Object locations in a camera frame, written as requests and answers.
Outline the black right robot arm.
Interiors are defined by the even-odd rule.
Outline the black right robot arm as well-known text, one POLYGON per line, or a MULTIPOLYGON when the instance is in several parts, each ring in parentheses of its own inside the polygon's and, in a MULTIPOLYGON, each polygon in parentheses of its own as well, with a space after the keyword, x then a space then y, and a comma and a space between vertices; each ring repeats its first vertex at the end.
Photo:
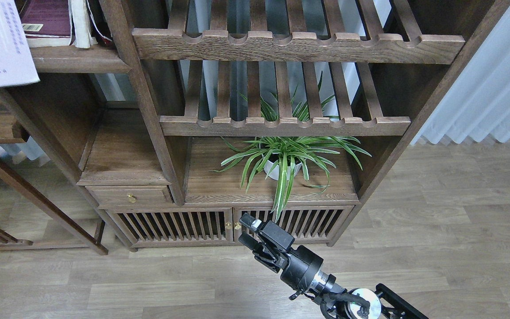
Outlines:
POLYGON ((320 306, 326 319, 423 319, 425 315, 399 297, 386 285, 376 285, 375 291, 366 288, 345 289, 336 284, 336 277, 322 271, 323 259, 303 245, 292 248, 294 237, 271 220, 265 222, 243 214, 236 223, 257 234, 246 232, 239 242, 251 249, 261 264, 281 274, 281 280, 295 293, 290 300, 305 295, 320 306))

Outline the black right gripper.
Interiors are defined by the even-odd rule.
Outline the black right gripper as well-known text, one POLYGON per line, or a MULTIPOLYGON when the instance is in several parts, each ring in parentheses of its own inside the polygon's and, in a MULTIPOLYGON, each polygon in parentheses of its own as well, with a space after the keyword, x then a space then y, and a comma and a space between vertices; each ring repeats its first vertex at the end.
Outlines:
POLYGON ((315 289, 314 277, 321 270, 323 259, 303 245, 291 249, 295 238, 272 220, 265 222, 249 214, 243 214, 239 222, 255 232, 257 241, 242 232, 238 241, 255 255, 255 260, 275 273, 282 270, 281 280, 295 291, 307 292, 315 289))

